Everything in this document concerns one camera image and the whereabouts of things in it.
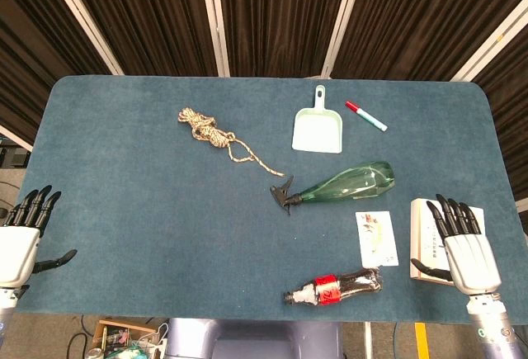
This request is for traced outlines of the white book with text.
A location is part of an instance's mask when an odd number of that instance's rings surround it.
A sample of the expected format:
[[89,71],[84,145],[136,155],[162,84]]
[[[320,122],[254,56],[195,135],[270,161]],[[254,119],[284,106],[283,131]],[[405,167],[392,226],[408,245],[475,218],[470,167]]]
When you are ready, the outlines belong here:
[[[431,201],[441,211],[440,203],[435,200],[417,198],[411,202],[410,258],[416,258],[427,267],[449,271],[444,244],[441,242],[433,215],[427,207],[427,201]],[[473,211],[482,234],[485,234],[484,210],[475,206],[469,208]],[[454,286],[452,281],[420,272],[412,263],[409,273],[413,280]]]

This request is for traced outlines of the green spray bottle black nozzle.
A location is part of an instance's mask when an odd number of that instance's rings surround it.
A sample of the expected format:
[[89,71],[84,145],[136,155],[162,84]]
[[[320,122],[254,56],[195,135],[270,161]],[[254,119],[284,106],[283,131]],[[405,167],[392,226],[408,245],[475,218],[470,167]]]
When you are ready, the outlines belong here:
[[289,194],[294,177],[282,186],[270,187],[277,204],[290,214],[290,207],[303,203],[328,203],[375,198],[392,189],[395,174],[386,161],[361,163],[295,194]]

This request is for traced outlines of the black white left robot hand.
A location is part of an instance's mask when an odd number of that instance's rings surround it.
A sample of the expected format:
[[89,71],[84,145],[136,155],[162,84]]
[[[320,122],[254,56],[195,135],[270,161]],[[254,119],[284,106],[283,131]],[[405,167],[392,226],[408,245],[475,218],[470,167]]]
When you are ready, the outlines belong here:
[[48,185],[30,191],[7,212],[0,225],[0,289],[20,290],[31,275],[61,267],[77,254],[71,249],[52,260],[36,259],[51,213],[61,192]]

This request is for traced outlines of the blue carpet table mat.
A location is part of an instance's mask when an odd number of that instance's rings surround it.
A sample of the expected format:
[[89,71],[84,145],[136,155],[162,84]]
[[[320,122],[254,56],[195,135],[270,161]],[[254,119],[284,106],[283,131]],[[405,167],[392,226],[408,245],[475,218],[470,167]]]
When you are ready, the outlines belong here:
[[[342,152],[291,147],[308,79],[68,76],[53,87],[21,192],[61,191],[27,313],[212,319],[467,323],[467,297],[409,276],[410,204],[436,194],[484,210],[514,324],[528,324],[528,246],[492,113],[473,83],[336,80],[325,104]],[[346,107],[351,101],[385,132]],[[386,161],[395,185],[375,198],[281,208],[289,194],[361,163]],[[334,305],[288,305],[314,278],[364,268],[356,212],[388,211],[397,267],[383,288]]]

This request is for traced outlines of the cola bottle red label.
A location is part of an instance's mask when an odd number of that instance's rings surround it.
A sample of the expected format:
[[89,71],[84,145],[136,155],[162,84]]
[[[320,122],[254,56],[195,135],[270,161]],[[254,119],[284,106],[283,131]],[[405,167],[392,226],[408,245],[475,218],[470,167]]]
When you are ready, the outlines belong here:
[[357,272],[319,276],[283,297],[288,305],[334,305],[352,296],[381,291],[383,281],[378,268],[362,268]]

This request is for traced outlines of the white marker pen red cap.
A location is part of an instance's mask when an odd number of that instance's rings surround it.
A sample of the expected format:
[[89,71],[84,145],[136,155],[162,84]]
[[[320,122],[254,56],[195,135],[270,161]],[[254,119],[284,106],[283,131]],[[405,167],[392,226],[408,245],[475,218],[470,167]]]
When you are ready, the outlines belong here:
[[358,116],[372,124],[377,129],[381,130],[382,132],[385,132],[388,129],[388,126],[385,125],[383,122],[372,116],[367,111],[363,110],[361,107],[359,107],[357,104],[351,101],[346,101],[345,103],[346,107],[349,108],[352,112],[356,113]]

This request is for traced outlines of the cardboard box of clutter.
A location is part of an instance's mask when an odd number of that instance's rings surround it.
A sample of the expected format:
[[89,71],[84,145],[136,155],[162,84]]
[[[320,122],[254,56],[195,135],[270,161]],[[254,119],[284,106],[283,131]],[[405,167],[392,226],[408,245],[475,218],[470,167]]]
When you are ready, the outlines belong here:
[[123,320],[100,320],[88,357],[94,359],[164,359],[167,322],[158,326]]

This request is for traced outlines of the yellow floor tape strip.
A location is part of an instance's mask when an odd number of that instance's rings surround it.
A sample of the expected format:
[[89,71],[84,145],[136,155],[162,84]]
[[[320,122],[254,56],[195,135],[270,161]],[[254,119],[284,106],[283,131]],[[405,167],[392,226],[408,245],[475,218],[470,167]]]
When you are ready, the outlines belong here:
[[414,324],[416,345],[417,345],[417,358],[418,359],[430,359],[428,341],[427,341],[427,329],[425,323]]

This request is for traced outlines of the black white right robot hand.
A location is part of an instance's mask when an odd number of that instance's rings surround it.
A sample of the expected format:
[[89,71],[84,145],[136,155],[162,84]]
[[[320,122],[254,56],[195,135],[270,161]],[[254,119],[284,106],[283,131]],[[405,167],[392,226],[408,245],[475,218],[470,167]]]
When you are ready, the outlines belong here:
[[441,211],[431,201],[427,201],[427,207],[444,244],[449,271],[427,267],[416,258],[410,258],[410,262],[428,276],[452,281],[466,295],[493,293],[502,281],[490,242],[473,211],[469,205],[440,194],[435,201],[440,203]]

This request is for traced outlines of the white partition frame post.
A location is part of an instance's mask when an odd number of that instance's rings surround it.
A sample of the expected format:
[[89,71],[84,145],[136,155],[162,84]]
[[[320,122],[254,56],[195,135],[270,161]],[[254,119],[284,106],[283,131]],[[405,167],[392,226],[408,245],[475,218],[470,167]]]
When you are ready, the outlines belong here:
[[504,21],[479,46],[456,72],[451,82],[471,82],[528,25],[528,12],[512,21]]
[[205,0],[211,41],[218,75],[221,78],[230,76],[229,55],[224,29],[224,16],[221,0]]
[[64,2],[111,74],[124,75],[123,68],[120,66],[83,0],[64,0]]
[[10,131],[8,128],[6,128],[5,126],[1,124],[0,124],[0,134],[8,137],[10,140],[14,141],[17,145],[21,146],[25,150],[29,152],[33,151],[33,146],[30,143],[28,143],[27,141],[25,141],[24,139],[22,139],[21,137],[19,137],[18,135],[16,135],[15,133],[13,133],[12,131]]
[[319,77],[330,79],[356,0],[341,0]]

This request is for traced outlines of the grey-blue robot torso base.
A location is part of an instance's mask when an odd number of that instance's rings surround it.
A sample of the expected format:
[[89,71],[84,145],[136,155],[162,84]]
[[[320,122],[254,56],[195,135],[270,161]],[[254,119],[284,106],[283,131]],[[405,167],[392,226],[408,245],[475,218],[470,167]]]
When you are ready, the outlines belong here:
[[171,318],[164,359],[345,359],[342,325]]

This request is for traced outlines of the mint green plastic dustpan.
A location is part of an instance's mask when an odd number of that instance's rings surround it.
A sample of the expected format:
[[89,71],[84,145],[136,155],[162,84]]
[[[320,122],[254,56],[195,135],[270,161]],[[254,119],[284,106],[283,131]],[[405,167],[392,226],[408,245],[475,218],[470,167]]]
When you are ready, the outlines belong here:
[[315,88],[313,107],[300,109],[295,115],[292,149],[304,152],[340,154],[342,152],[342,118],[325,107],[326,88]]

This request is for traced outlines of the white printed paper card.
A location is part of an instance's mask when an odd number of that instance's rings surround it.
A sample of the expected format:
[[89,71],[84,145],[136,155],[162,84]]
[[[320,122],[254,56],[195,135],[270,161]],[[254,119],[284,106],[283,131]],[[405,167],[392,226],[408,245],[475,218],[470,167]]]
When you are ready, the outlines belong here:
[[398,253],[388,211],[356,212],[364,268],[397,267]]

